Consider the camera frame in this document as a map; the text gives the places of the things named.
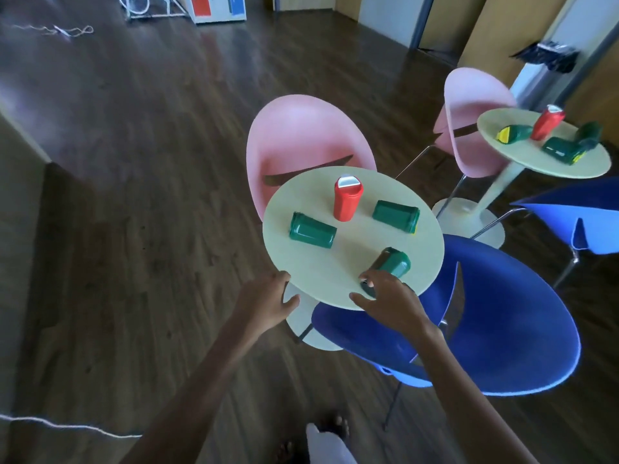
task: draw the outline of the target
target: red panel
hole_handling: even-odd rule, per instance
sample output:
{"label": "red panel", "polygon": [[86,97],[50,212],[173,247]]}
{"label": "red panel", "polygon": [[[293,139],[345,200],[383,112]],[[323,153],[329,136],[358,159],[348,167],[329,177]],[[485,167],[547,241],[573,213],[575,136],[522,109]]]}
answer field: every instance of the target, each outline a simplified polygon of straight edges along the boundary
{"label": "red panel", "polygon": [[209,0],[191,0],[191,4],[194,7],[195,16],[210,16],[211,4]]}

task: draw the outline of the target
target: metal chair leg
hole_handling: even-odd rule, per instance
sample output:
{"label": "metal chair leg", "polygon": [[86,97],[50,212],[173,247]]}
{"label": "metal chair leg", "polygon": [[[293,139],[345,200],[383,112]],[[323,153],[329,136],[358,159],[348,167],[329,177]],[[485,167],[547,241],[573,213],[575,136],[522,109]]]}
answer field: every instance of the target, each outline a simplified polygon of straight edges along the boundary
{"label": "metal chair leg", "polygon": [[438,211],[437,214],[437,219],[443,214],[445,208],[447,208],[447,205],[449,205],[449,203],[453,200],[453,198],[456,196],[456,192],[458,191],[458,188],[462,185],[462,183],[464,182],[464,179],[466,179],[466,175],[463,174],[462,178],[460,179],[460,181],[456,184],[456,186],[454,187],[454,189],[451,191],[451,195],[448,196],[447,198],[447,202],[445,202],[445,205],[443,205],[441,207],[441,210]]}
{"label": "metal chair leg", "polygon": [[301,332],[301,335],[298,336],[297,343],[301,343],[303,339],[307,337],[307,335],[313,330],[313,328],[314,328],[314,325],[310,322],[309,326],[307,326],[305,330]]}
{"label": "metal chair leg", "polygon": [[387,431],[389,426],[389,419],[391,417],[391,413],[393,412],[393,407],[396,405],[396,400],[398,400],[398,396],[400,395],[400,390],[402,389],[402,382],[398,383],[398,387],[396,387],[396,391],[393,394],[393,398],[391,399],[391,405],[389,406],[389,411],[387,412],[387,416],[385,417],[385,421],[383,423],[383,431]]}
{"label": "metal chair leg", "polygon": [[559,287],[559,285],[561,285],[563,280],[567,278],[567,276],[572,272],[572,270],[574,270],[574,267],[578,264],[578,262],[580,262],[578,251],[573,247],[570,247],[570,249],[572,251],[572,260],[569,261],[568,266],[565,267],[565,269],[561,272],[561,275],[559,275],[559,278],[557,278],[556,281],[552,284],[552,288],[555,290]]}
{"label": "metal chair leg", "polygon": [[479,231],[477,231],[473,236],[471,236],[469,239],[476,239],[479,236],[481,236],[483,233],[485,233],[486,231],[488,231],[489,229],[495,227],[496,225],[498,225],[500,222],[502,222],[505,218],[507,218],[509,215],[511,215],[512,213],[515,213],[516,211],[522,211],[522,210],[526,210],[526,208],[521,207],[521,208],[512,208],[511,210],[509,210],[506,213],[503,213],[500,217],[498,217],[496,220],[494,220],[491,224],[485,226],[484,228],[480,229]]}
{"label": "metal chair leg", "polygon": [[411,166],[415,163],[415,161],[416,161],[416,160],[418,160],[419,158],[421,158],[421,157],[422,157],[422,156],[423,156],[423,155],[424,155],[424,154],[425,154],[425,153],[426,153],[426,152],[427,152],[430,148],[432,148],[433,146],[434,146],[434,145],[429,145],[429,146],[427,146],[427,147],[423,148],[423,151],[422,151],[421,153],[419,153],[418,155],[416,155],[416,156],[415,156],[415,159],[413,159],[413,160],[410,162],[410,164],[409,164],[408,166],[406,166],[406,167],[405,167],[405,168],[404,168],[404,169],[400,172],[400,174],[398,174],[398,175],[396,176],[396,179],[397,179],[397,178],[399,178],[399,177],[402,175],[402,173],[403,173],[404,171],[406,171],[409,167],[411,167]]}

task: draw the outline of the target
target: beige table top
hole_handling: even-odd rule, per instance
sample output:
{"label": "beige table top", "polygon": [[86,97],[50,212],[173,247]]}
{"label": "beige table top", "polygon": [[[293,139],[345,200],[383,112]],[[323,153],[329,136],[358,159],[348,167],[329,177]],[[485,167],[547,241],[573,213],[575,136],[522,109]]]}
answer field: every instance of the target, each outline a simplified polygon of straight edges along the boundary
{"label": "beige table top", "polygon": [[[345,223],[333,216],[334,185],[342,174],[352,174],[363,184],[357,212]],[[418,207],[415,233],[407,234],[374,220],[372,212],[378,200]],[[295,211],[336,226],[331,249],[290,239],[290,220]],[[350,166],[313,169],[286,182],[267,205],[262,235],[273,264],[290,273],[291,283],[318,301],[345,309],[358,309],[349,298],[350,292],[367,297],[359,285],[359,274],[385,247],[401,250],[410,258],[412,268],[402,281],[419,295],[436,279],[445,255],[441,228],[421,197],[389,176]]]}
{"label": "beige table top", "polygon": [[[610,169],[610,156],[602,145],[588,151],[576,163],[561,163],[541,151],[543,143],[522,140],[504,145],[496,139],[497,133],[508,125],[533,125],[539,118],[539,112],[516,108],[492,109],[484,112],[477,120],[477,128],[484,139],[507,159],[521,164],[533,171],[570,179],[596,178]],[[577,128],[566,122],[559,124],[550,136],[571,140]]]}

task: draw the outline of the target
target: hand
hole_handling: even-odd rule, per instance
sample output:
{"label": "hand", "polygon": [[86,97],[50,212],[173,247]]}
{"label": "hand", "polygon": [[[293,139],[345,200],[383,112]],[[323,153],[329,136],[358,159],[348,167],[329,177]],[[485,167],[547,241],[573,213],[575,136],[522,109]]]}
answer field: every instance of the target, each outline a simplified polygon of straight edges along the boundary
{"label": "hand", "polygon": [[360,293],[351,293],[350,298],[381,324],[413,338],[429,334],[433,332],[433,327],[436,328],[415,292],[391,273],[368,270],[359,278],[374,287],[376,300],[370,300]]}
{"label": "hand", "polygon": [[283,302],[283,292],[289,281],[290,273],[276,272],[245,283],[230,321],[252,339],[258,339],[268,329],[286,319],[299,305],[299,295]]}

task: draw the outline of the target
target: blue panel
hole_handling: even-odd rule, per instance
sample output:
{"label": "blue panel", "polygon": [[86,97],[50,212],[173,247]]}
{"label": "blue panel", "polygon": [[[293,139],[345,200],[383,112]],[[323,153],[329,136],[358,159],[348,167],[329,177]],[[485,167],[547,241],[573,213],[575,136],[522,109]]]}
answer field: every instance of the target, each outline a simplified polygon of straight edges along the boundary
{"label": "blue panel", "polygon": [[230,7],[230,14],[233,16],[245,14],[245,3],[243,0],[228,0],[228,6]]}

